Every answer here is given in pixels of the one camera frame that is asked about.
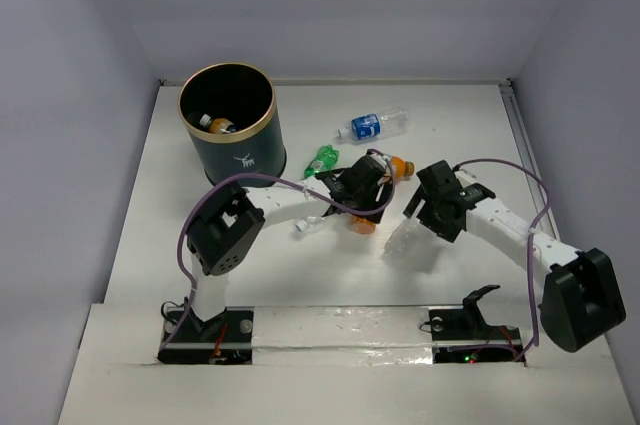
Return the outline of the small orange floral bottle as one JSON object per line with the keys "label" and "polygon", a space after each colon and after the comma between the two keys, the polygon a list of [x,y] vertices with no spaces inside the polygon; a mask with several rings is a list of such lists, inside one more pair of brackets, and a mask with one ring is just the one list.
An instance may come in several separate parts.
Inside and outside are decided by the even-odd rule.
{"label": "small orange floral bottle", "polygon": [[377,224],[364,217],[351,216],[349,228],[351,231],[361,234],[370,235],[376,231]]}

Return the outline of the tall orange blue tea bottle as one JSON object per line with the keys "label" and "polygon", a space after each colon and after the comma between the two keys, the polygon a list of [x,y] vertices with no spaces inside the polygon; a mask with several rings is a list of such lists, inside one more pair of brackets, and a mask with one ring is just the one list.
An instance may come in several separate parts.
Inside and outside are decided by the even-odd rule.
{"label": "tall orange blue tea bottle", "polygon": [[237,131],[233,122],[226,118],[212,118],[203,114],[198,122],[199,126],[207,133],[216,135],[232,134]]}

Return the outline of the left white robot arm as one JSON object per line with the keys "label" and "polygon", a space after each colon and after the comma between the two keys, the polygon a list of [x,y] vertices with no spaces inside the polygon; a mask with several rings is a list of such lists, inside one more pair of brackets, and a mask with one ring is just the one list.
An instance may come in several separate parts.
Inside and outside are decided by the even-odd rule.
{"label": "left white robot arm", "polygon": [[294,221],[300,233],[338,214],[379,223],[395,191],[392,157],[369,150],[345,169],[300,182],[242,173],[214,186],[194,207],[179,250],[192,256],[190,295],[176,328],[204,342],[225,322],[226,275],[237,268],[269,226]]}

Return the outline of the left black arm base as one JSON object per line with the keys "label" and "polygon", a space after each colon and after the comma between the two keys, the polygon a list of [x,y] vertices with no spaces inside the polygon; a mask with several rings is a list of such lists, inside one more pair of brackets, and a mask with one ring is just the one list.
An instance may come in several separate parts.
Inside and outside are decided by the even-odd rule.
{"label": "left black arm base", "polygon": [[203,322],[190,311],[177,327],[184,306],[164,302],[161,306],[163,336],[174,338],[158,352],[160,363],[171,365],[249,365],[252,363],[254,309],[231,307]]}

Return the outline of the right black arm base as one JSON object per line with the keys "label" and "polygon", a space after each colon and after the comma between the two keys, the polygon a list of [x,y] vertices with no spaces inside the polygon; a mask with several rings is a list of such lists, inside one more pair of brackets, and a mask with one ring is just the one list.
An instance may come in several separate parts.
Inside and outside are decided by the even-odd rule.
{"label": "right black arm base", "polygon": [[486,322],[478,302],[499,285],[473,290],[460,305],[435,306],[419,326],[432,339],[434,364],[525,362],[520,330]]}

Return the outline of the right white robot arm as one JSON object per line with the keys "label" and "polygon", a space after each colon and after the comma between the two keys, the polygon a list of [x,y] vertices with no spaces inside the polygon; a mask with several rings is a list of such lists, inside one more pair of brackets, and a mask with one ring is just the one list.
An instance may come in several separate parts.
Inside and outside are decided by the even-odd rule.
{"label": "right white robot arm", "polygon": [[533,344],[540,334],[574,353],[622,324],[626,309],[610,257],[581,251],[538,230],[479,183],[462,164],[436,162],[417,173],[419,186],[404,210],[453,243],[466,232],[521,266],[527,277]]}

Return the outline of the clear crushed bottle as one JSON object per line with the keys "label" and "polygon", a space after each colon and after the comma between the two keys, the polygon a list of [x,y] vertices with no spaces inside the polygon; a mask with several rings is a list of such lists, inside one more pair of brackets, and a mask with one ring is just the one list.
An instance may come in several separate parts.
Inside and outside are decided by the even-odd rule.
{"label": "clear crushed bottle", "polygon": [[405,220],[385,243],[382,259],[399,270],[428,272],[438,255],[436,236],[419,222]]}

